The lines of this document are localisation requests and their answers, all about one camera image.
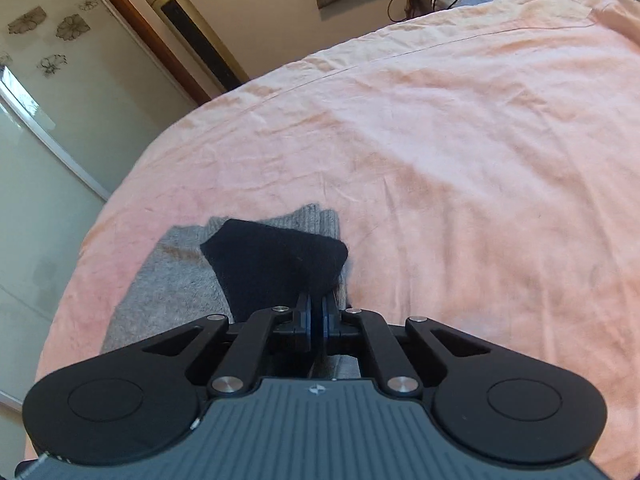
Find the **white wardrobe sliding door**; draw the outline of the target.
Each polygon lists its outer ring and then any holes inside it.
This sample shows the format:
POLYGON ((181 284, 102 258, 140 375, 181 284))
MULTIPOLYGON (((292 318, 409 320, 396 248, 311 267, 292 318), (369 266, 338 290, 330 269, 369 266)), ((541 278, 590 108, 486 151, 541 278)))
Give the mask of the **white wardrobe sliding door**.
POLYGON ((100 210, 194 102, 105 0, 1 0, 1 395, 21 403, 100 210))

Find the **navy and grey small garment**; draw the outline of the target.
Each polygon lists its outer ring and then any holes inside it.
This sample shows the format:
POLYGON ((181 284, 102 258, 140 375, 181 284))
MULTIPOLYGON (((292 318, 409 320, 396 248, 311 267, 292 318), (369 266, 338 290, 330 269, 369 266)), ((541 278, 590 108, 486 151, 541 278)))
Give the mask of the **navy and grey small garment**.
POLYGON ((115 308, 102 344, 110 352, 222 314, 243 323, 257 310, 295 307, 300 295, 347 307, 347 255, 338 214, 308 204, 257 222, 213 217, 173 226, 115 308))

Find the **pink bed blanket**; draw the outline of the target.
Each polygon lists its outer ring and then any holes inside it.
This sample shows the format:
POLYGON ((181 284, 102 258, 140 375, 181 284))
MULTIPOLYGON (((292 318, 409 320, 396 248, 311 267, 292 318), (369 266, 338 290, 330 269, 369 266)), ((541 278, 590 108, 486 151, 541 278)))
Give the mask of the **pink bed blanket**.
POLYGON ((209 102, 82 242, 37 372, 89 359, 173 226, 334 209, 350 302, 593 382, 594 451, 639 470, 639 5, 495 0, 388 26, 209 102))

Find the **gold tower fan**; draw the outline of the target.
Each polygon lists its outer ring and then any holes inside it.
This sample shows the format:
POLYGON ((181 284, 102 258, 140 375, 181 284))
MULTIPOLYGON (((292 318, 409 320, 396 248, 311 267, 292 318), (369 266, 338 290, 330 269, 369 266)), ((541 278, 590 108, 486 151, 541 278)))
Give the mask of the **gold tower fan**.
POLYGON ((191 0, 145 1, 222 93, 250 81, 250 76, 191 0))

